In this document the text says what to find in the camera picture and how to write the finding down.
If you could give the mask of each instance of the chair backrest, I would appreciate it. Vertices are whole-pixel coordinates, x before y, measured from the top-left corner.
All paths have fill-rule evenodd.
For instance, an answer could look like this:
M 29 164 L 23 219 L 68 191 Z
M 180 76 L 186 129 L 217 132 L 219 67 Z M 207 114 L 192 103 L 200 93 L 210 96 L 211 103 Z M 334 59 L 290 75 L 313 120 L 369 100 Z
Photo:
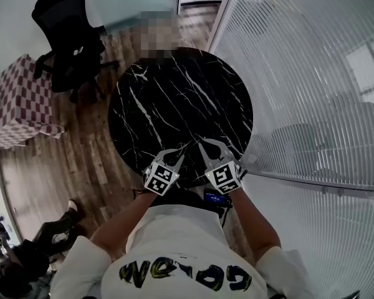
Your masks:
M 85 0 L 38 0 L 32 18 L 57 53 L 78 49 L 97 35 L 87 20 Z

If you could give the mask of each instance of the person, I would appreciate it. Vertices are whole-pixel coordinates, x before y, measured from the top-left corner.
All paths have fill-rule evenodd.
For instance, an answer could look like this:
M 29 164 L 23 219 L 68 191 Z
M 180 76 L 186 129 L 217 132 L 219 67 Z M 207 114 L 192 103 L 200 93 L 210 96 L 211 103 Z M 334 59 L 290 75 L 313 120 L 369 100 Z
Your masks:
M 50 257 L 69 250 L 80 231 L 76 227 L 81 211 L 70 200 L 68 210 L 55 222 L 45 222 L 32 241 L 24 240 L 11 248 L 1 234 L 7 258 L 0 261 L 0 297 L 22 298 L 27 296 L 38 279 L 47 275 Z M 57 241 L 59 235 L 64 239 Z
M 173 186 L 163 197 L 138 195 L 90 240 L 78 237 L 51 298 L 315 298 L 300 257 L 281 249 L 243 189 L 229 195 L 255 267 L 229 248 L 217 213 L 196 193 Z M 112 263 L 127 237 L 126 255 Z

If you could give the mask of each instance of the checkered tablecloth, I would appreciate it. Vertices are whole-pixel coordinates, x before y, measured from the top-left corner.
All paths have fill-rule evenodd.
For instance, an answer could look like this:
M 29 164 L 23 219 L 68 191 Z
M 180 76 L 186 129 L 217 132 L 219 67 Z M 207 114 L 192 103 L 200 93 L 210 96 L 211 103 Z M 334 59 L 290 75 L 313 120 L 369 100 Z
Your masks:
M 24 54 L 0 75 L 0 149 L 23 145 L 38 133 L 60 138 L 64 132 L 52 124 L 50 75 L 35 80 L 34 68 Z

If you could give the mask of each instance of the black marble table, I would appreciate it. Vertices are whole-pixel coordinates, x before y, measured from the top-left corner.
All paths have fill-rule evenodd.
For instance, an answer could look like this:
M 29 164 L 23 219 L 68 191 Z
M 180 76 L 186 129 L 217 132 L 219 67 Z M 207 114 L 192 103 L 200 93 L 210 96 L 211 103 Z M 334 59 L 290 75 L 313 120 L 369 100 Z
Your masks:
M 181 187 L 207 183 L 198 143 L 223 141 L 239 159 L 252 131 L 252 104 L 230 66 L 207 52 L 182 47 L 164 59 L 140 59 L 121 76 L 108 110 L 113 143 L 138 174 L 169 148 L 180 148 L 166 162 L 185 154 Z M 203 143 L 210 158 L 220 151 Z

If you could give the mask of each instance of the black mesh chair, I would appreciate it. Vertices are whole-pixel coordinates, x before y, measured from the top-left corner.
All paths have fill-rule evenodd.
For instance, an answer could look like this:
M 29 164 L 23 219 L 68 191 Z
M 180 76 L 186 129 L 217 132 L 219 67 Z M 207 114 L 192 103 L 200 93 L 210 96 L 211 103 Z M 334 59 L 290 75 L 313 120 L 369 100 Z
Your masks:
M 101 64 L 100 54 L 105 46 L 97 28 L 87 20 L 85 0 L 38 0 L 32 18 L 43 30 L 50 43 L 51 51 L 36 62 L 34 77 L 39 78 L 45 70 L 52 74 L 52 91 L 74 90 L 71 102 L 77 102 L 79 88 L 85 82 L 93 85 L 101 98 L 95 76 L 102 68 L 119 68 L 118 61 Z M 54 57 L 53 67 L 44 62 Z

